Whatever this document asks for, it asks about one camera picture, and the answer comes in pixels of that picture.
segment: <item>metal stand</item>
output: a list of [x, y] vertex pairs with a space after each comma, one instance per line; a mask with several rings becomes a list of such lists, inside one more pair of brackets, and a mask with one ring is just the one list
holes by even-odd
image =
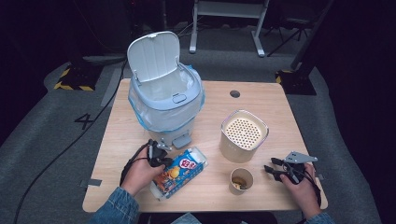
[[193, 25], [190, 42], [190, 53], [195, 53], [197, 43], [197, 22], [198, 15], [222, 16], [222, 17], [239, 17], [259, 19], [256, 31], [252, 31], [252, 37], [260, 57], [264, 57], [264, 50], [259, 39], [262, 22], [268, 8], [268, 0], [264, 4], [239, 4], [223, 2], [206, 2], [195, 0], [193, 12]]

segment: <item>snack bag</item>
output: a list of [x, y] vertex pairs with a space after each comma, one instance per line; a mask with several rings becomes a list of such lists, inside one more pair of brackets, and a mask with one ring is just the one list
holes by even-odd
[[174, 158], [172, 165], [153, 179], [150, 190], [157, 199], [168, 199], [201, 173], [207, 165], [206, 157], [197, 147], [186, 149]]

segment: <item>person's left hand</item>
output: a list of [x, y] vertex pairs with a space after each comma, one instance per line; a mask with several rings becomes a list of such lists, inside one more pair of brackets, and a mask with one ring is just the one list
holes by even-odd
[[135, 196], [141, 189], [147, 186], [155, 176], [160, 175], [165, 168], [165, 165], [158, 167], [151, 167], [149, 165], [146, 159], [148, 148], [145, 147], [139, 153], [120, 185], [121, 188], [128, 191], [132, 196]]

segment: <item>denim sleeve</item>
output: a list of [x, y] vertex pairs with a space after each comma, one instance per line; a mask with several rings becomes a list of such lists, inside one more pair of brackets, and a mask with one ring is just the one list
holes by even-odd
[[327, 213], [320, 213], [311, 217], [305, 224], [335, 224], [332, 218]]
[[89, 223], [134, 223], [139, 204], [125, 190], [117, 187]]

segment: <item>paper cup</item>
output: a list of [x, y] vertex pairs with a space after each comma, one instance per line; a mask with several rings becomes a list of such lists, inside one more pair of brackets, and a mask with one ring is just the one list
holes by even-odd
[[253, 174], [245, 168], [237, 168], [230, 175], [230, 192], [239, 195], [253, 186]]

